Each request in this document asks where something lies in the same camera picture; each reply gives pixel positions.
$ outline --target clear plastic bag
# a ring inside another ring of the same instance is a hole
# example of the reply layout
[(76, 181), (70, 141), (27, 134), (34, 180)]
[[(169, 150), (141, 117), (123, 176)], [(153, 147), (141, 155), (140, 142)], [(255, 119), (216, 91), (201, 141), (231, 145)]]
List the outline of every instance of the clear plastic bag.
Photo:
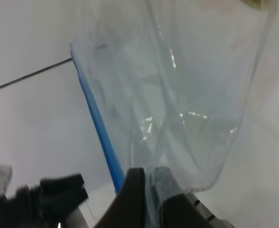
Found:
[(276, 10), (251, 1), (82, 1), (71, 51), (108, 164), (168, 167), (184, 192), (216, 182)]

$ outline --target plastic bag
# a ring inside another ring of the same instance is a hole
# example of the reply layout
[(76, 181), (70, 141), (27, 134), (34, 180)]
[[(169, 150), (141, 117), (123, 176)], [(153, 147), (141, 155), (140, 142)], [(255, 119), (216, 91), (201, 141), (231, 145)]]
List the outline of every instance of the plastic bag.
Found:
[(130, 167), (144, 167), (150, 185), (168, 167), (184, 192), (216, 182), (276, 10), (275, 0), (249, 1), (79, 5), (71, 52), (117, 190)]

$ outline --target ziplock bag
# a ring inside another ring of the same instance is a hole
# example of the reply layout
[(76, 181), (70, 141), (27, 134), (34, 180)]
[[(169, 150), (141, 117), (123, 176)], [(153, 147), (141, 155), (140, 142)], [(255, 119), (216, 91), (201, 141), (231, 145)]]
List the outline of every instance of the ziplock bag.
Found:
[(219, 177), (275, 10), (275, 0), (79, 4), (71, 53), (113, 183), (119, 191), (128, 168), (144, 167), (151, 218), (149, 185), (163, 186), (165, 200)]

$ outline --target transparent plastic bag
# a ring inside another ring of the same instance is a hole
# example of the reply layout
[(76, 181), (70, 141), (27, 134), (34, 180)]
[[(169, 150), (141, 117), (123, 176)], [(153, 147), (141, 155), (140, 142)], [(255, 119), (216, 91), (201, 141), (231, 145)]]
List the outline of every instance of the transparent plastic bag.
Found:
[(168, 167), (183, 192), (216, 182), (275, 10), (275, 0), (82, 1), (72, 56), (123, 173), (144, 167), (154, 185)]

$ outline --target blue plastic strip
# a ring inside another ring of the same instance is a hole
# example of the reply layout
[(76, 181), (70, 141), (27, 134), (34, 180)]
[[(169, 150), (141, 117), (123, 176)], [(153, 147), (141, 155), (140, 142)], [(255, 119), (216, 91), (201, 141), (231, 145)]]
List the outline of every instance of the blue plastic strip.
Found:
[(80, 69), (77, 67), (77, 63), (75, 61), (75, 58), (73, 56), (73, 53), (71, 51), (71, 57), (72, 61), (75, 65), (79, 82), (81, 84), (81, 87), (84, 92), (84, 96), (86, 97), (87, 104), (98, 134), (98, 137), (101, 141), (102, 149), (108, 164), (108, 168), (110, 171), (110, 175), (112, 177), (112, 181), (116, 190), (116, 193), (118, 194), (121, 190), (121, 187), (124, 183), (124, 174), (121, 170), (121, 166), (115, 156), (114, 149), (112, 147), (110, 138), (108, 136), (106, 127), (104, 125), (104, 122), (102, 120), (102, 116), (99, 112), (97, 103), (95, 101), (95, 98), (93, 96), (93, 93), (88, 85), (87, 80), (85, 79), (83, 73), (80, 72)]

